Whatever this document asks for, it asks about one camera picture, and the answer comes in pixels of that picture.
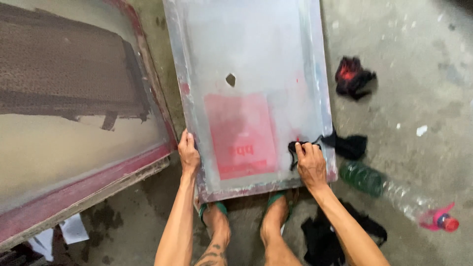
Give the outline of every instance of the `black rag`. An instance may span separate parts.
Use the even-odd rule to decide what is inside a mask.
[[[371,93],[370,91],[359,92],[359,90],[373,79],[376,79],[376,72],[364,69],[358,57],[344,56],[335,74],[337,93],[359,100]]]
[[[366,144],[368,142],[367,136],[362,135],[351,135],[346,138],[342,138],[337,135],[335,128],[330,136],[320,136],[312,144],[316,144],[321,140],[325,145],[335,148],[335,153],[349,160],[358,160],[365,154]],[[288,145],[289,153],[291,154],[292,162],[290,170],[294,170],[297,165],[294,154],[296,153],[296,142],[289,142]]]
[[[387,232],[383,226],[373,221],[368,215],[360,214],[350,203],[339,200],[366,233],[378,238],[378,247],[387,241]],[[301,228],[307,244],[307,253],[304,256],[306,262],[312,266],[330,266],[332,264],[340,266],[345,263],[345,255],[337,235],[321,208],[317,209],[316,218],[314,220],[307,219]]]

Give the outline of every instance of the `stained floor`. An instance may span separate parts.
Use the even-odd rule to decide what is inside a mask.
[[[130,1],[139,12],[177,132],[185,123],[161,1]],[[394,265],[469,265],[473,227],[472,68],[473,4],[468,0],[322,0],[329,80],[344,55],[358,55],[375,70],[375,93],[355,103],[334,93],[332,114],[340,135],[368,135],[364,162],[397,179],[455,200],[455,233],[418,228],[389,203],[341,182],[333,189],[388,231],[381,248]],[[427,131],[416,135],[417,128]],[[68,247],[78,265],[151,265],[179,185],[173,165],[83,213],[91,240]],[[226,202],[232,227],[230,265],[263,265],[258,224],[267,196]],[[307,193],[283,234],[302,259],[301,223],[316,211]],[[195,261],[209,243],[194,218]]]

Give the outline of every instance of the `green plastic bottle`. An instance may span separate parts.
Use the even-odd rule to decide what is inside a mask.
[[[340,178],[357,190],[378,198],[383,195],[387,176],[359,161],[346,161],[339,171]]]

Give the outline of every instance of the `bottle cap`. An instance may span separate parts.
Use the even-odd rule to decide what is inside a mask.
[[[445,231],[452,233],[455,232],[458,229],[458,226],[460,225],[460,222],[452,217],[445,218],[443,222],[443,228]]]

